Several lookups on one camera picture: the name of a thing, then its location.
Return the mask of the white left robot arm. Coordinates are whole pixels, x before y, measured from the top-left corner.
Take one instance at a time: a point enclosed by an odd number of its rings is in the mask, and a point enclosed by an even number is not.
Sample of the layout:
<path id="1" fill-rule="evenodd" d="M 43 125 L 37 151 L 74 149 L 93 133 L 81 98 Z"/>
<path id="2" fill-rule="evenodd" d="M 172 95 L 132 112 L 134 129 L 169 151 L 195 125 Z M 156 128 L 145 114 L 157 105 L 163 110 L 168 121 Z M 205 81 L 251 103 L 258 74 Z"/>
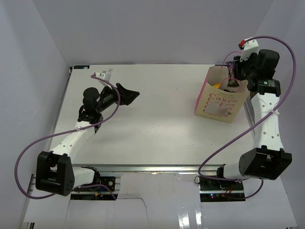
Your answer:
<path id="1" fill-rule="evenodd" d="M 74 167 L 73 161 L 85 143 L 93 137 L 103 121 L 102 112 L 113 104 L 129 105 L 140 95 L 120 83 L 102 91 L 89 87 L 83 92 L 83 105 L 74 131 L 51 151 L 42 151 L 37 158 L 35 187 L 49 193 L 68 196 L 76 187 L 89 190 L 100 187 L 101 179 L 92 167 Z"/>

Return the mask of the purple candy bag small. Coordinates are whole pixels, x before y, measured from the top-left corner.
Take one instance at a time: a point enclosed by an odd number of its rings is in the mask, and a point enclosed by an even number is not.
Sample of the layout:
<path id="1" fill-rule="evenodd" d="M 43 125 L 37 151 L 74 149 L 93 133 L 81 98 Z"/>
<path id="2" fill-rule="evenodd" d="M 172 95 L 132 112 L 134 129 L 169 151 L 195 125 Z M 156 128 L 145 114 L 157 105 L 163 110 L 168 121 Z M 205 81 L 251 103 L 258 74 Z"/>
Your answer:
<path id="1" fill-rule="evenodd" d="M 228 87 L 239 87 L 239 82 L 236 80 L 235 78 L 235 74 L 234 74 L 234 70 L 235 70 L 235 66 L 234 66 L 234 62 L 227 62 L 227 69 L 228 69 L 228 83 L 227 86 Z"/>

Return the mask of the beige paper cakes bag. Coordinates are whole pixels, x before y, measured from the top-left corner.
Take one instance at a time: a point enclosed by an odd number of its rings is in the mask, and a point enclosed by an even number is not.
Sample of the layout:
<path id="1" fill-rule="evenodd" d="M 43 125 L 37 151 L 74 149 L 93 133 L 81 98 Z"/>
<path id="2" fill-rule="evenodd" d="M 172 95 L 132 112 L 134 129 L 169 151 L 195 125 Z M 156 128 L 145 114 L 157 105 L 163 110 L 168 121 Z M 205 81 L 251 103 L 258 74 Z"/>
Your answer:
<path id="1" fill-rule="evenodd" d="M 211 66 L 198 95 L 195 115 L 225 123 L 232 123 L 244 105 L 249 91 L 247 80 L 239 81 L 239 87 L 228 87 L 227 62 Z M 213 85 L 220 83 L 219 88 Z"/>

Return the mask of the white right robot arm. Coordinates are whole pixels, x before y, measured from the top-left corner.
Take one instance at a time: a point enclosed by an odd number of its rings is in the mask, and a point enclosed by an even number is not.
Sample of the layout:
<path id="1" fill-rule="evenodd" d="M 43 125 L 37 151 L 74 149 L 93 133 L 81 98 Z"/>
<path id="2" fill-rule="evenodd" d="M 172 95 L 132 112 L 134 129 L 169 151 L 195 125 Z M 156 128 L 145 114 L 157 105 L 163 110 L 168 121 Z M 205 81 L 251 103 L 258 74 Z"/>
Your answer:
<path id="1" fill-rule="evenodd" d="M 248 82 L 254 110 L 254 145 L 235 164 L 222 165 L 217 169 L 215 184 L 220 190 L 227 190 L 233 179 L 275 180 L 292 162 L 292 155 L 284 150 L 280 138 L 276 109 L 281 88 L 273 76 L 279 58 L 278 52 L 262 49 L 252 53 L 245 62 L 234 59 L 235 76 Z"/>

